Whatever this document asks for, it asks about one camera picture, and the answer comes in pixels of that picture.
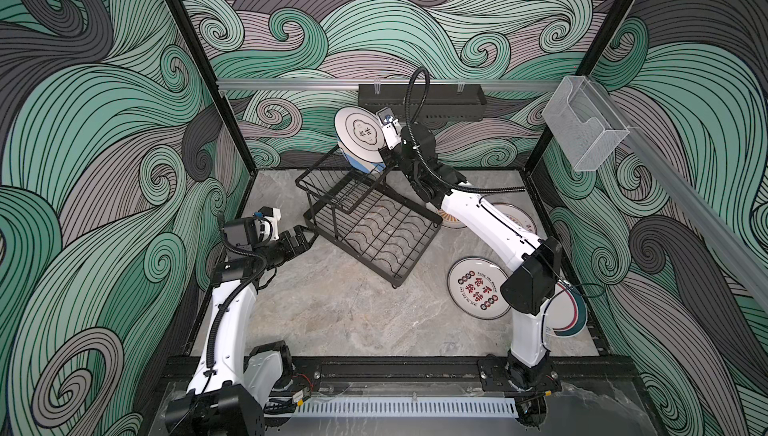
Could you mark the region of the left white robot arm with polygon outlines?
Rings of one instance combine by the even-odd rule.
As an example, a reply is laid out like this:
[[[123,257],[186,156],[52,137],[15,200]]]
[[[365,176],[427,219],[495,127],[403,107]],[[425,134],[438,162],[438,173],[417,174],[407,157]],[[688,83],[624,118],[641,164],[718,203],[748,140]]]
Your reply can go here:
[[[170,435],[263,435],[270,416],[295,413],[313,384],[293,388],[295,372],[284,341],[245,349],[245,327],[257,295],[280,266],[312,248],[316,233],[301,225],[277,234],[240,219],[220,229],[226,260],[211,279],[211,320],[205,349],[185,394],[169,402]]]

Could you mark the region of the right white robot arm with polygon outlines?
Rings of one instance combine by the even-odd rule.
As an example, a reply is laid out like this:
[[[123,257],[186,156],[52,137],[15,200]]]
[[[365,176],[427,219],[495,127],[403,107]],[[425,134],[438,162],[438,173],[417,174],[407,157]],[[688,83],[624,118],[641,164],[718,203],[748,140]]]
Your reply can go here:
[[[395,165],[422,201],[458,219],[485,242],[507,267],[501,285],[504,301],[513,312],[509,364],[523,377],[542,371],[549,350],[545,347],[545,313],[559,280],[562,245],[543,239],[515,224],[492,203],[490,194],[512,193],[513,188],[481,189],[436,156],[436,141],[426,128],[398,120],[381,125],[386,146],[379,150],[386,166]]]

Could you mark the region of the black dish rack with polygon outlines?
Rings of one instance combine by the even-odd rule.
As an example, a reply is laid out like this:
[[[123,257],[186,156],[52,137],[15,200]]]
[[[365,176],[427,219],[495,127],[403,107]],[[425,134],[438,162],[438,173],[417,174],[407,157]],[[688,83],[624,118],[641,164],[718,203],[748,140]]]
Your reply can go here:
[[[335,146],[295,180],[307,197],[307,226],[366,268],[401,287],[442,226],[442,218],[395,191],[388,169],[366,174]]]

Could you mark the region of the white plate green ring motif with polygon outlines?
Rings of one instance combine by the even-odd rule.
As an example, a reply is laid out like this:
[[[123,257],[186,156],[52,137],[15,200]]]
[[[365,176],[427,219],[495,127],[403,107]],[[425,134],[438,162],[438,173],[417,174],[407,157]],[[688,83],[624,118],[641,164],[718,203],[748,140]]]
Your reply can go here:
[[[358,107],[340,109],[334,119],[339,148],[369,162],[382,161],[379,150],[386,146],[379,119]]]

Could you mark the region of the blue striped plate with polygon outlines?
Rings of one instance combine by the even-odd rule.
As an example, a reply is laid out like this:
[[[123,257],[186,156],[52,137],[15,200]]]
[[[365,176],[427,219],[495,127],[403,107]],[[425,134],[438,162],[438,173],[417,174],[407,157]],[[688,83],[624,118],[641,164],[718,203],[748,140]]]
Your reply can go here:
[[[364,174],[376,174],[381,173],[386,169],[385,164],[382,161],[369,162],[355,156],[352,153],[344,153],[347,162],[356,170]]]

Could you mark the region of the white plate red characters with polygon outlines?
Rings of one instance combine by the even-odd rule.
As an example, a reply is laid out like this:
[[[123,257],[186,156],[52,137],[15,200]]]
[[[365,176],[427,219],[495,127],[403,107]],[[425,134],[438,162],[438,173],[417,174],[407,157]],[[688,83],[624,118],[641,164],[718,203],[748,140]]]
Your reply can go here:
[[[466,257],[456,261],[447,275],[447,288],[454,304],[466,314],[492,321],[511,309],[501,296],[508,276],[488,259]]]

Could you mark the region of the white plate teal red rim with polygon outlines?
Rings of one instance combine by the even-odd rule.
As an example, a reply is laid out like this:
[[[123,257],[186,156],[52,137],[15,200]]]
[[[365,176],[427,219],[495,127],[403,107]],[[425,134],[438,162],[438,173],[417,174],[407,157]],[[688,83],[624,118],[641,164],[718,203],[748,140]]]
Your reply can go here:
[[[578,335],[587,324],[585,298],[568,282],[557,282],[544,312],[546,330],[560,338]]]

